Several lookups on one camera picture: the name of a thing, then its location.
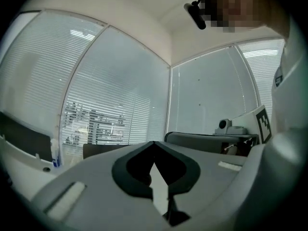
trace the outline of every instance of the white wall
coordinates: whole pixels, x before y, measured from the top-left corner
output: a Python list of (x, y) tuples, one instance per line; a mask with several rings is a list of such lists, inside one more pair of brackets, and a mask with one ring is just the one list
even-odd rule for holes
[(279, 35), (268, 27), (238, 33), (224, 33), (210, 26), (200, 30), (191, 19), (172, 34), (172, 65), (229, 43), (277, 36)]
[(122, 30), (171, 64), (171, 36), (127, 0), (28, 0), (22, 11), (55, 9), (86, 15)]

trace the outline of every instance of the black camera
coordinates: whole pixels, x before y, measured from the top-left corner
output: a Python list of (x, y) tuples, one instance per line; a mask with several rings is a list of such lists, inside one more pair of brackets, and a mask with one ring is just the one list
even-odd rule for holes
[(210, 10), (212, 9), (211, 7), (211, 2), (210, 0), (204, 0), (207, 5), (205, 6), (205, 9), (202, 13), (202, 10), (199, 8), (199, 3), (201, 0), (198, 1), (193, 1), (191, 4), (186, 3), (184, 5), (184, 9), (189, 13), (189, 15), (192, 17), (196, 25), (198, 26), (199, 29), (203, 30), (206, 28), (206, 24), (204, 19), (202, 18), (202, 14), (210, 14)]

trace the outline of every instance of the black panel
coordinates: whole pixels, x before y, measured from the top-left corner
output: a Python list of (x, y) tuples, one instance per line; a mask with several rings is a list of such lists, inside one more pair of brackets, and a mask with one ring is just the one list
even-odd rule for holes
[(190, 218), (190, 216), (185, 212), (178, 210), (173, 198), (169, 199), (168, 211), (163, 215), (163, 217), (171, 226), (177, 226)]
[[(154, 163), (154, 156), (152, 155), (150, 149), (150, 146), (152, 145), (153, 142), (148, 142), (146, 145), (140, 147), (139, 149), (136, 149), (123, 157), (120, 157), (115, 161), (114, 165), (112, 166), (112, 177), (115, 183), (123, 191), (125, 191), (131, 196), (153, 199), (152, 188), (142, 183), (142, 179), (138, 179), (138, 172), (141, 172), (143, 169), (151, 170), (152, 168), (152, 165)], [(133, 165), (132, 162), (130, 162), (128, 165), (128, 162), (136, 156), (137, 160), (134, 159), (134, 163), (136, 161), (138, 161), (138, 163), (141, 162), (140, 159), (142, 159), (143, 157), (152, 159), (150, 161), (147, 160), (148, 165), (146, 165), (145, 162), (140, 165), (138, 165), (138, 163), (137, 165)]]
[(84, 144), (82, 147), (83, 159), (86, 159), (90, 156), (98, 155), (101, 153), (120, 149), (125, 146), (129, 146), (129, 145)]
[(50, 137), (19, 124), (0, 112), (0, 134), (18, 149), (52, 162)]
[[(190, 157), (187, 157), (182, 153), (176, 152), (168, 148), (167, 146), (163, 145), (160, 142), (155, 142), (155, 144), (158, 147), (160, 147), (161, 150), (166, 151), (172, 157), (180, 161), (180, 164), (177, 163), (177, 165), (173, 165), (166, 160), (165, 153), (159, 153), (159, 150), (156, 150), (155, 165), (157, 166), (157, 169), (159, 170), (159, 172), (161, 173), (164, 179), (165, 179), (165, 175), (170, 175), (171, 172), (180, 176), (180, 173), (176, 173), (176, 171), (179, 170), (181, 171), (181, 173), (183, 173), (183, 170), (181, 168), (182, 168), (182, 165), (185, 166), (184, 175), (181, 176), (177, 181), (169, 184), (168, 186), (169, 198), (172, 198), (176, 194), (189, 192), (190, 189), (198, 181), (200, 174), (201, 174), (201, 170), (200, 170), (198, 163), (194, 161), (193, 159), (191, 159)], [(164, 171), (160, 169), (162, 166), (162, 163), (164, 163), (164, 167), (163, 167)]]
[(112, 167), (112, 176), (127, 194), (153, 199), (152, 189), (143, 181), (150, 174), (153, 163), (169, 185), (169, 199), (189, 192), (200, 177), (200, 167), (194, 160), (160, 142), (149, 142), (117, 159)]

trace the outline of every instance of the wall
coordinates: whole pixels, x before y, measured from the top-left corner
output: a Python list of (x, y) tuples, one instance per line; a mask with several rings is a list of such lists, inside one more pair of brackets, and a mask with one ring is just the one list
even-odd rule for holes
[(28, 0), (22, 11), (55, 9), (86, 15), (129, 34), (171, 64), (171, 36), (127, 0)]
[(279, 35), (268, 27), (238, 33), (223, 33), (209, 26), (200, 30), (190, 20), (172, 33), (172, 65), (229, 43), (277, 36)]
[(9, 29), (5, 32), (0, 43), (0, 64), (13, 40), (17, 37), (20, 31), (37, 15), (38, 13), (25, 13), (19, 16), (10, 25)]
[(213, 134), (222, 119), (257, 108), (249, 71), (235, 47), (172, 68), (168, 132)]

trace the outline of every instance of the window blind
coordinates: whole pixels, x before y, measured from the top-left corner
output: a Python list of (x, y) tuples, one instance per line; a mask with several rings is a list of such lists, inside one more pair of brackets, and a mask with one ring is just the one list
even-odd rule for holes
[(284, 47), (283, 39), (261, 40), (239, 44), (255, 77), (261, 104), (265, 105), (269, 119), (272, 113), (271, 88), (280, 65)]
[(52, 136), (70, 73), (102, 28), (64, 13), (38, 15), (17, 36), (1, 63), (1, 110)]
[(35, 16), (37, 16), (37, 14), (38, 12), (22, 13), (12, 22), (8, 30), (5, 32), (3, 38), (1, 39), (0, 63), (16, 36)]
[(61, 115), (65, 164), (82, 146), (162, 140), (169, 66), (136, 40), (110, 27), (89, 48), (68, 89)]
[(168, 131), (213, 134), (220, 120), (256, 107), (253, 82), (235, 47), (172, 68)]

